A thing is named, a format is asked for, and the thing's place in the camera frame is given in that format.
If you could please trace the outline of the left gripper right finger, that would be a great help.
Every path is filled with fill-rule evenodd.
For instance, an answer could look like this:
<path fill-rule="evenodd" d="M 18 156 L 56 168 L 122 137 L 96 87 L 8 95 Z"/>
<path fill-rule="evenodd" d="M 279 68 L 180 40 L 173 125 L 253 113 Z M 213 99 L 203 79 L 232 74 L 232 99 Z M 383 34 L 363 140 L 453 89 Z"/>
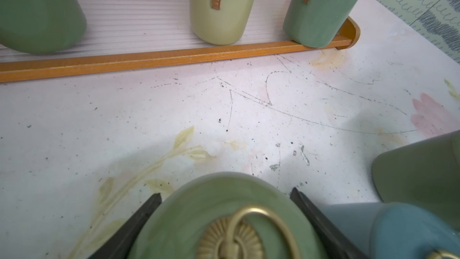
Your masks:
<path fill-rule="evenodd" d="M 304 193 L 293 188 L 290 199 L 310 221 L 330 259 L 368 259 Z"/>

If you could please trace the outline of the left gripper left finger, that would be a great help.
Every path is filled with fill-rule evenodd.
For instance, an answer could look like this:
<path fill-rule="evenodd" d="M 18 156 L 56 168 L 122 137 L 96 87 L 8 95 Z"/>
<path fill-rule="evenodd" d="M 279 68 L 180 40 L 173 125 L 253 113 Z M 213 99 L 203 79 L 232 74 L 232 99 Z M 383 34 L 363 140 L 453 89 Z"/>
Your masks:
<path fill-rule="evenodd" d="M 140 231 L 161 203 L 161 194 L 153 194 L 89 259 L 127 259 Z"/>

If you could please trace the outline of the blue canister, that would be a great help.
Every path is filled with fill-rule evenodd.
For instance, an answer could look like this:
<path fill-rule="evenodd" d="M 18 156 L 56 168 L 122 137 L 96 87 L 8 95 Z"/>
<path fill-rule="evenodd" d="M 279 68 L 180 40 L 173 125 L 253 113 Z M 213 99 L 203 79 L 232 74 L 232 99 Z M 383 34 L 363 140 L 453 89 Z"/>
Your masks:
<path fill-rule="evenodd" d="M 457 259 L 460 235 L 438 216 L 406 203 L 322 205 L 320 211 L 371 259 Z"/>

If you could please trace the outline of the green canister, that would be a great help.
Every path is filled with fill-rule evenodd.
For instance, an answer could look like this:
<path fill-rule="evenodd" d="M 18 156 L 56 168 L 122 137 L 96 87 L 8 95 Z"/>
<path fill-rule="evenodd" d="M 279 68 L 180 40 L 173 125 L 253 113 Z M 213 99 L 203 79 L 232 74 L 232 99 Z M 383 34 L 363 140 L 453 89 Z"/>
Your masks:
<path fill-rule="evenodd" d="M 291 0 L 283 31 L 294 42 L 313 48 L 326 47 L 358 0 Z"/>
<path fill-rule="evenodd" d="M 380 154 L 371 177 L 382 201 L 419 206 L 460 229 L 458 131 Z"/>
<path fill-rule="evenodd" d="M 131 259 L 221 259 L 232 243 L 241 259 L 289 259 L 291 243 L 273 218 L 291 232 L 302 259 L 327 253 L 300 208 L 269 183 L 243 173 L 216 173 L 189 182 L 169 196 L 142 228 Z"/>
<path fill-rule="evenodd" d="M 80 41 L 87 20 L 78 0 L 1 0 L 1 44 L 45 54 Z"/>

